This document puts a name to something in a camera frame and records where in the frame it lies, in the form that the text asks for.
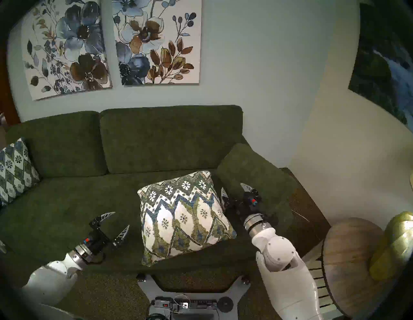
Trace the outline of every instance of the floral canvas painting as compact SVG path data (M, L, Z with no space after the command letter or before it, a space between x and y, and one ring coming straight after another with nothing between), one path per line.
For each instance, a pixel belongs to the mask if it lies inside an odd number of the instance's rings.
M23 20L21 48L33 100L112 86L99 0L40 1Z
M112 0L122 85L199 83L202 0Z

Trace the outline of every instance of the wooden table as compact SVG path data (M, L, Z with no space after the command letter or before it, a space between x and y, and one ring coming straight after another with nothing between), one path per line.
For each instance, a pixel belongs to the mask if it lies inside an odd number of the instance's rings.
M334 225L322 247L322 271L330 297L337 308L352 318L369 306L377 306L388 282L375 281L369 261L383 231L374 223L351 218Z

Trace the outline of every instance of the carpet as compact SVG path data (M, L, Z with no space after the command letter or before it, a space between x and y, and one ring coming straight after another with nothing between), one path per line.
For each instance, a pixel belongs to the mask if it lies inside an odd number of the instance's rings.
M280 319L271 306L255 261L155 273L153 277L165 291L223 292L240 275L249 275L251 287L238 304L239 320ZM88 320L144 320L148 304L135 275L79 273L74 288L56 307Z

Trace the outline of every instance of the gold object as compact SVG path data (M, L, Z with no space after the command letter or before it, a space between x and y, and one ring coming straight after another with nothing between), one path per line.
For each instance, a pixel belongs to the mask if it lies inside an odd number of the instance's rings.
M413 213L404 211L390 220L370 260L375 280L389 279L407 264L413 251Z

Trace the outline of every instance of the throw pillow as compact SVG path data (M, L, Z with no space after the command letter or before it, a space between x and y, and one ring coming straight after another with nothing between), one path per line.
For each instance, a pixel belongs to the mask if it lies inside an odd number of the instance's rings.
M209 171L147 185L138 194L143 265L237 236L223 214Z
M22 138L0 151L0 199L2 205L11 203L23 192L40 182L31 165L28 149Z

